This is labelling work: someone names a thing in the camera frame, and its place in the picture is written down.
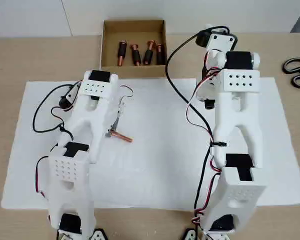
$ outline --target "white wall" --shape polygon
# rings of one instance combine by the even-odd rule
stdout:
[[[194,33],[207,23],[290,32],[299,16],[300,0],[0,0],[0,37],[101,35],[103,20],[114,18],[165,19],[168,33]]]
[[[0,0],[0,37],[70,35],[61,0]]]

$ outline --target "white robotic leg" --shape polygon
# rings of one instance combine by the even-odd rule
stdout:
[[[249,154],[229,154],[234,160],[231,161],[226,158],[227,147],[214,147],[214,160],[222,172],[209,205],[200,217],[204,233],[213,235],[214,240],[224,239],[227,233],[245,226],[267,186],[262,169],[259,82],[260,73],[257,70],[223,69],[215,80],[214,141],[226,143],[234,127],[239,127],[247,142]],[[240,93],[239,109],[234,109],[234,93]]]
[[[62,132],[57,146],[49,155],[47,197],[50,222],[53,228],[61,229],[64,212],[77,213],[80,227],[71,233],[76,239],[86,240],[92,235],[99,235],[94,233],[96,219],[89,168],[91,163],[96,163],[103,138],[117,118],[120,100],[118,89],[116,74],[87,71],[73,112],[64,128],[76,135],[87,124],[92,131],[92,142],[72,142],[69,134]]]

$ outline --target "cable tie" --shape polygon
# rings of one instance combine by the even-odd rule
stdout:
[[[223,141],[214,141],[212,143],[212,145],[214,146],[219,146],[219,147],[226,147],[227,146],[227,143],[226,142],[223,142]]]
[[[63,124],[59,125],[59,130],[60,130],[60,132],[64,132],[64,133],[69,134],[70,137],[71,137],[71,139],[72,139],[72,141],[74,140],[74,136],[72,135],[72,133],[69,132],[67,129],[65,129],[64,126],[63,126]]]

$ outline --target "black cable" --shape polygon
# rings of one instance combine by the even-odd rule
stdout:
[[[62,88],[62,87],[70,87],[70,90],[71,90],[72,88],[74,88],[74,87],[75,87],[77,84],[79,84],[80,82],[81,82],[81,80],[80,80],[80,81],[77,81],[75,84],[62,84],[62,85],[60,85],[60,86],[57,86],[57,87],[55,87],[54,89],[52,89],[52,90],[44,97],[44,99],[43,99],[42,102],[39,104],[39,106],[37,107],[37,109],[35,110],[34,115],[33,115],[33,119],[32,119],[32,129],[33,129],[34,132],[36,132],[36,133],[47,133],[47,132],[51,132],[51,131],[54,131],[54,130],[56,130],[57,128],[59,128],[59,130],[60,130],[61,132],[65,132],[65,133],[69,134],[70,137],[71,137],[71,139],[74,140],[73,134],[72,134],[70,131],[68,131],[67,129],[65,129],[65,127],[64,127],[64,126],[65,126],[65,121],[64,121],[60,116],[55,115],[55,114],[53,113],[53,110],[56,109],[56,108],[62,109],[62,108],[59,107],[59,106],[54,106],[54,107],[52,107],[51,110],[50,110],[51,114],[52,114],[55,118],[58,118],[58,119],[61,120],[61,123],[59,123],[57,126],[55,126],[55,127],[53,127],[53,128],[50,128],[50,129],[46,129],[46,130],[37,130],[37,129],[36,129],[36,126],[35,126],[35,122],[36,122],[36,117],[37,117],[37,114],[38,114],[39,109],[41,108],[41,106],[43,105],[43,103],[48,99],[48,97],[49,97],[54,91],[56,91],[57,89]],[[78,89],[78,91],[76,92],[76,95],[75,95],[74,100],[73,100],[73,102],[72,102],[71,105],[74,104],[74,102],[75,102],[75,100],[76,100],[76,98],[77,98],[78,92],[79,92],[79,89]]]
[[[206,234],[211,240],[214,240],[209,234]]]
[[[170,85],[172,86],[172,88],[174,89],[174,91],[188,104],[189,101],[185,98],[185,96],[179,92],[179,90],[177,89],[177,87],[174,85],[174,83],[172,82],[170,76],[169,76],[169,72],[168,72],[168,66],[169,66],[169,62],[170,60],[172,59],[172,57],[182,48],[184,47],[187,43],[189,43],[191,40],[193,40],[194,38],[196,38],[198,35],[200,34],[203,34],[205,32],[210,32],[214,29],[226,29],[227,30],[227,34],[230,33],[230,30],[227,26],[214,26],[214,27],[210,27],[210,28],[207,28],[207,29],[204,29],[202,31],[199,31],[198,33],[196,33],[195,35],[193,35],[192,37],[190,37],[188,40],[186,40],[185,42],[183,42],[180,46],[178,46],[172,53],[171,55],[169,56],[169,58],[167,59],[166,61],[166,64],[165,64],[165,75],[166,75],[166,78],[167,80],[169,81]],[[202,121],[204,122],[204,124],[206,125],[208,131],[209,131],[209,134],[212,135],[212,130],[211,130],[211,127],[209,125],[209,123],[207,122],[207,120],[205,119],[204,116],[202,116],[202,114],[192,105],[190,104],[189,105],[190,108],[192,108],[192,110],[202,119]]]
[[[197,204],[198,204],[198,200],[199,200],[199,196],[200,196],[200,191],[201,191],[201,186],[202,186],[202,182],[204,180],[204,176],[205,176],[205,170],[206,170],[206,165],[207,165],[207,161],[208,161],[208,157],[210,154],[210,148],[211,148],[211,143],[210,146],[208,148],[208,151],[206,151],[205,157],[204,157],[204,161],[203,161],[203,165],[202,165],[202,170],[201,170],[201,175],[200,175],[200,181],[198,184],[198,188],[196,190],[196,196],[195,196],[195,200],[194,200],[194,209],[197,208]]]
[[[63,88],[63,87],[73,87],[72,84],[62,84],[62,85],[59,85],[59,86],[56,86],[54,89],[52,89],[45,97],[44,99],[42,100],[42,102],[39,104],[39,106],[37,107],[37,109],[35,110],[34,112],[34,115],[33,115],[33,119],[32,119],[32,129],[33,131],[35,131],[36,133],[47,133],[47,132],[51,132],[51,131],[54,131],[56,130],[57,128],[60,128],[60,126],[62,125],[62,123],[59,123],[57,126],[53,127],[53,128],[50,128],[50,129],[46,129],[46,130],[37,130],[36,129],[36,126],[35,126],[35,123],[36,123],[36,117],[37,117],[37,114],[38,114],[38,111],[39,109],[41,108],[41,106],[44,104],[44,102],[48,99],[48,97],[54,92],[56,91],[57,89],[59,88]]]

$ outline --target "white foam board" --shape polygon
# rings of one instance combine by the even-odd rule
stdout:
[[[134,90],[125,100],[117,130],[133,138],[127,143],[105,139],[97,164],[90,168],[90,185],[96,208],[143,207],[192,210],[209,137],[186,122],[186,104],[166,79],[124,79]],[[190,97],[195,79],[175,79],[180,91]],[[35,166],[55,144],[55,132],[32,131],[32,118],[43,97],[61,82],[28,82],[20,108],[1,205],[6,209],[46,209],[47,202],[35,192]],[[50,108],[58,104],[66,90],[48,99],[38,115],[37,127],[54,126]],[[194,101],[212,128],[215,111],[205,110]],[[61,113],[67,119],[69,113]],[[200,120],[192,112],[190,118]],[[300,169],[280,95],[273,78],[262,78],[260,124],[264,139],[264,171],[269,185],[259,206],[300,204]],[[89,141],[89,134],[75,135],[76,141]],[[246,153],[247,145],[239,130],[230,136],[230,153]],[[46,188],[48,164],[39,166],[39,185]],[[207,167],[199,203],[206,196],[212,170]]]

